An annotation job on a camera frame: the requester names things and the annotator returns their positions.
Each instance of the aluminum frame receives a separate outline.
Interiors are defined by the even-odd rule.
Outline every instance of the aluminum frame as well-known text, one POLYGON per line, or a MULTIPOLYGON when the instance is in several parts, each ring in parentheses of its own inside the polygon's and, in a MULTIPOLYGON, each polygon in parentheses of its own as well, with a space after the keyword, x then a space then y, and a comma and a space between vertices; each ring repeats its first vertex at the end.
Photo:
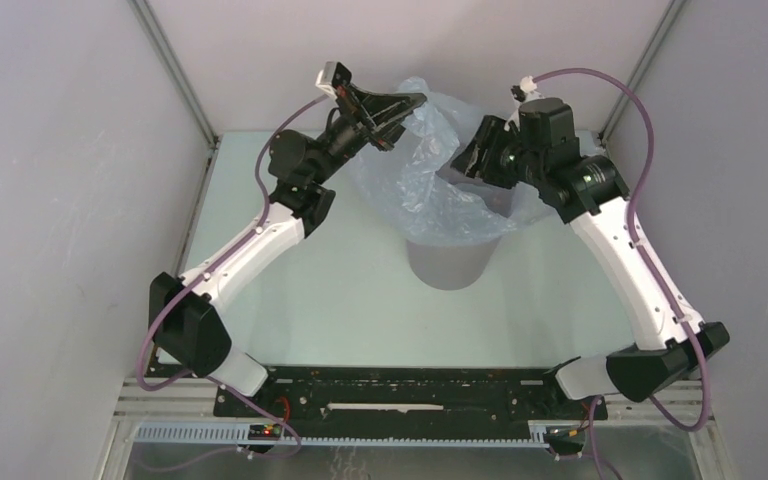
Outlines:
MULTIPOLYGON (((219 138, 210 125, 198 98, 188 82, 180 63, 169 45, 163 30, 157 21, 147 0, 129 0, 135 15, 149 37, 149 41, 158 52, 158 57, 170 74, 190 111, 197 122, 209 146, 213 149, 199 189, 198 199, 193 210, 190 228, 181 248, 177 261, 177 273, 184 268, 187 253, 192 242, 192 231, 198 222, 207 186, 210 182, 213 165, 218 151, 219 138)), ((672 0, 667 7, 649 44, 635 66, 629 80, 629 86, 635 89, 648 72, 660 46, 672 29, 679 13, 687 0, 672 0)), ((621 97, 614 105, 604 128, 603 141, 613 133, 617 122, 627 104, 621 97)), ((134 378, 124 381, 119 401, 108 428, 103 449, 93 478, 96 480, 122 480, 125 478, 128 459, 134 444, 135 435, 144 422, 172 422, 187 424, 239 424, 265 421, 262 418, 218 418, 213 416, 216 399, 216 385, 204 379, 184 378, 159 392, 142 390, 134 378)), ((698 381, 676 382, 658 394, 680 420, 690 421, 696 418, 701 403, 701 385, 698 381)), ((606 398, 608 420, 597 425, 613 426, 668 426, 669 422, 650 402, 633 403, 622 396, 606 398)), ((530 421, 533 428, 565 426, 564 421, 530 421)), ((736 478, 735 470, 725 449, 716 420, 711 418, 708 426, 696 433, 688 434, 693 447, 696 463, 702 480, 727 480, 736 478)))
MULTIPOLYGON (((180 423, 182 425, 239 425, 267 421, 264 418, 220 418, 213 416, 216 401, 216 384, 205 379, 183 378, 169 387, 146 392, 136 383, 135 378, 128 378, 122 385, 119 401, 113 413, 113 419, 107 432, 101 458, 96 468, 96 480, 123 480, 128 466, 128 459, 141 425, 146 422, 180 423)), ((675 382, 658 394, 659 399, 680 420, 692 421, 699 415, 702 400, 702 388, 699 381, 675 382)), ((608 420, 597 421, 601 427, 627 426, 670 426, 651 402, 634 403, 621 395, 606 397, 608 420)), ((529 421, 532 432, 545 431, 550 426, 568 426, 569 421, 529 421)), ((716 419, 710 418, 708 425, 699 432, 689 433, 690 443, 701 480, 729 480, 736 478, 731 460, 723 445, 722 436, 716 419)), ((357 439, 305 439, 303 445, 316 448, 320 445, 337 443, 351 446, 375 446, 375 442, 363 442, 357 439)), ((520 442, 495 445, 507 448, 535 448, 533 442, 520 442)), ((458 442, 453 446, 487 447, 487 443, 458 442)))

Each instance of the metal base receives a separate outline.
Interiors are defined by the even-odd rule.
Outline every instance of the metal base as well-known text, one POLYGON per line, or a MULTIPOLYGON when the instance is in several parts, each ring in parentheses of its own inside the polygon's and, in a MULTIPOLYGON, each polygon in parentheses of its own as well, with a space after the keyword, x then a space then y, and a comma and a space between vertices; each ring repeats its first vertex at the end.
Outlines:
MULTIPOLYGON (((256 444, 245 439, 251 425, 266 423, 263 418, 221 418, 213 416, 217 387, 203 379, 181 379, 159 392, 142 390, 135 379, 123 386, 108 430, 102 458, 97 468, 97 480, 125 478, 128 459, 134 443, 166 442, 210 443, 215 445, 256 444), (205 436, 214 435, 214 439, 205 436)), ((699 382, 676 382, 658 394, 677 418, 685 422, 699 413, 702 392, 699 382)), ((596 427, 652 426, 672 428, 669 422, 649 402, 633 403, 618 396, 606 398, 607 420, 597 421, 596 427)), ((578 420, 530 420, 530 438, 514 441, 486 439, 417 441, 410 439, 370 440, 363 438, 303 437, 309 448, 334 446, 403 446, 403 447, 483 447, 483 448, 547 448, 543 433, 553 427, 577 425, 578 420)), ((722 437, 712 418, 700 432, 688 434, 702 480, 735 478, 722 437)))

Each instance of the white connector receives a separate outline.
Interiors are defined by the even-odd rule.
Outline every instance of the white connector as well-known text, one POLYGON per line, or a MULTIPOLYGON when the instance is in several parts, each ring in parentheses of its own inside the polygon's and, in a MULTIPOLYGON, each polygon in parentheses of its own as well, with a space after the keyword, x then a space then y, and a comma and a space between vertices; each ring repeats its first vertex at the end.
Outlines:
POLYGON ((337 68, 337 62, 326 62, 325 68, 319 71, 316 76, 316 88, 325 92, 332 100, 337 99, 337 91, 331 86, 334 77, 334 70, 337 68))
POLYGON ((537 84, 534 83, 534 77, 522 77, 522 80, 519 81, 519 88, 526 95, 537 90, 537 84))

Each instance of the red wire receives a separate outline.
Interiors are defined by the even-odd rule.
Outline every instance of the red wire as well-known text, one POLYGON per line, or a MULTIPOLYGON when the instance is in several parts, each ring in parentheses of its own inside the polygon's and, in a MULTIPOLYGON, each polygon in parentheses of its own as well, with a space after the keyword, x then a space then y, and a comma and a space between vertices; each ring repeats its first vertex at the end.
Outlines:
POLYGON ((584 407, 584 420, 582 420, 581 423, 578 424, 578 428, 582 429, 582 430, 587 430, 588 428, 590 428, 590 425, 588 424, 585 427, 584 426, 584 422, 587 421, 587 417, 590 414, 590 405, 587 405, 587 403, 584 400, 582 400, 581 401, 581 406, 584 407))
POLYGON ((287 423, 290 420, 290 401, 287 400, 287 397, 278 397, 275 403, 284 404, 284 423, 287 423))

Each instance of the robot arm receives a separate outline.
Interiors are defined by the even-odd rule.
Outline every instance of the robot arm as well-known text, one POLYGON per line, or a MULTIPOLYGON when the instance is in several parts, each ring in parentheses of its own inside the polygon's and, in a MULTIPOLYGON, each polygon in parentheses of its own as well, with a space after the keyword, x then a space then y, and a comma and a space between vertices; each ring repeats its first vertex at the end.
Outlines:
POLYGON ((266 369, 232 344, 221 319, 225 309, 267 265, 325 220, 335 192, 322 185, 367 144, 392 150, 404 133, 404 118, 426 100, 420 93, 369 93, 355 87, 351 77, 337 62, 320 72, 317 87, 336 101, 340 116, 318 138, 283 130, 271 140, 269 173, 278 183, 266 218, 255 218, 180 278, 162 273, 152 282, 149 322, 184 285, 201 277, 154 336, 155 344, 197 376, 211 376, 246 396, 260 389, 266 369))
POLYGON ((678 291, 635 221, 627 225, 628 187, 604 156, 581 157, 572 110, 558 98, 513 92, 522 101, 514 119, 484 117, 467 149, 452 168, 502 188, 518 182, 537 188, 596 256, 631 319, 635 344, 607 356, 575 358, 549 371, 544 383, 561 399, 621 393, 643 401, 697 366, 679 320, 652 271, 637 251, 642 244, 670 291, 706 357, 729 341, 722 323, 705 323, 678 291), (630 228, 639 240, 632 241, 630 228))
MULTIPOLYGON (((269 173, 278 183, 269 196, 266 218, 255 218, 181 278, 164 273, 151 286, 150 322, 184 285, 201 277, 201 283, 173 308, 154 341, 197 376, 212 376, 247 396, 255 394, 268 375, 232 345, 221 320, 225 308, 270 262, 324 221, 335 193, 322 185, 365 145, 391 150, 404 132, 402 120, 426 100, 422 94, 360 90, 351 84, 351 72, 336 62, 326 64, 317 86, 336 101, 340 116, 316 139, 293 130, 272 139, 269 173)), ((635 344, 553 368, 544 382, 552 394, 563 401, 619 392, 643 401, 695 368, 697 360, 628 228, 639 233, 639 243, 647 247, 654 268, 678 295, 685 312, 682 321, 706 357, 728 343, 728 332, 721 323, 703 322, 680 295, 640 225, 626 224, 628 188, 606 157, 581 157, 570 107, 533 91, 528 95, 517 87, 513 91, 522 103, 512 119, 486 116, 452 168, 503 188, 519 182, 537 188, 543 202, 596 256, 628 312, 635 344)))

